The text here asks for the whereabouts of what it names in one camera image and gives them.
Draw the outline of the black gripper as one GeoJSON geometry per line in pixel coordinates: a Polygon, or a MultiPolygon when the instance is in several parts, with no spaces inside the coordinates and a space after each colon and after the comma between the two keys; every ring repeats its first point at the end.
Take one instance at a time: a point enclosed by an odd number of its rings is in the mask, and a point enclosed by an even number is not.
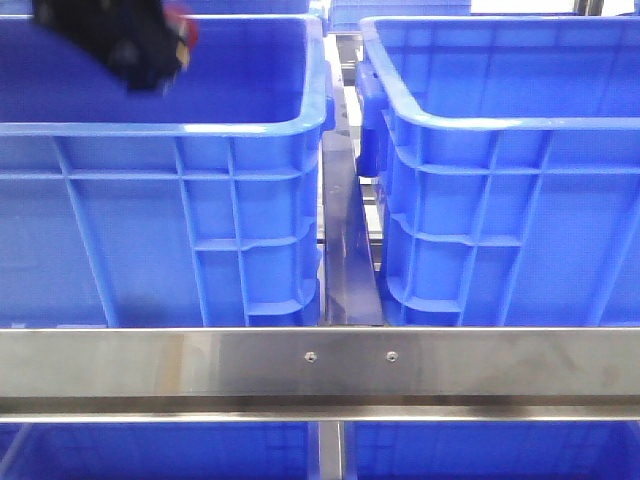
{"type": "Polygon", "coordinates": [[[161,1],[34,1],[33,21],[89,53],[131,91],[158,91],[183,72],[161,1]]]}

